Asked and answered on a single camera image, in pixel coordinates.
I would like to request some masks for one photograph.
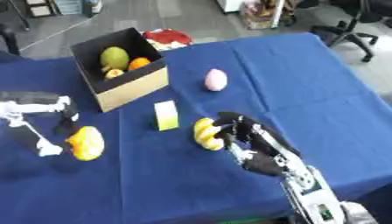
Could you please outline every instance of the table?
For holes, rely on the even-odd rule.
[[[392,110],[311,34],[192,45],[164,52],[169,87],[106,114],[72,59],[0,65],[2,90],[72,96],[82,125],[95,125],[106,153],[91,162],[38,158],[1,129],[2,223],[212,223],[290,211],[276,178],[242,170],[222,151],[202,150],[192,125],[235,111],[275,127],[318,167],[341,200],[392,180]],[[219,93],[202,81],[228,74]],[[174,100],[180,128],[158,132],[153,103]],[[46,130],[53,119],[36,117]]]

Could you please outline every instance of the pear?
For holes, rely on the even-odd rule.
[[[101,65],[104,73],[111,69],[124,70],[129,63],[130,56],[125,50],[117,46],[111,46],[101,54]]]

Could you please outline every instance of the brown box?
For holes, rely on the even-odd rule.
[[[100,55],[111,46],[118,46],[127,51],[130,60],[145,57],[151,63],[114,79],[104,80]],[[120,107],[169,84],[165,59],[135,28],[94,38],[71,48],[80,73],[103,112]]]

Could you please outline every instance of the robotic hand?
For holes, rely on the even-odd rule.
[[[256,129],[265,130],[265,133],[269,133],[272,138],[276,139],[277,143],[280,143],[289,152],[299,156],[297,150],[292,148],[269,127],[233,112],[221,112],[219,116],[220,118],[213,123],[213,126],[223,126],[223,129],[215,135],[215,138],[224,140],[225,145],[245,170],[269,176],[280,176],[284,171],[283,167],[279,166],[274,159],[279,151],[273,147],[273,144],[267,142]],[[249,144],[250,150],[240,150],[238,145],[235,144],[235,140]]]
[[[71,132],[63,146],[50,143],[27,121],[24,114],[61,113],[59,128]],[[91,160],[102,154],[104,142],[101,133],[94,127],[75,128],[79,118],[75,104],[68,96],[39,92],[0,92],[0,119],[11,127],[11,132],[26,146],[36,149],[41,157],[59,155],[71,146],[76,158]]]
[[[339,202],[321,173],[304,164],[299,152],[273,129],[232,112],[221,112],[219,117],[213,126],[221,126],[221,130],[214,137],[223,139],[239,165],[282,179],[282,188],[297,214],[291,223],[377,223],[363,206]],[[237,140],[248,144],[250,149],[244,150]]]

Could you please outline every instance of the orange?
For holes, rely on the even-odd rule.
[[[145,67],[150,63],[151,62],[144,57],[135,58],[129,63],[128,70],[135,70],[138,69],[139,67]]]
[[[98,158],[105,147],[102,134],[96,127],[92,126],[82,127],[70,136],[66,142],[72,145],[73,155],[83,161]]]

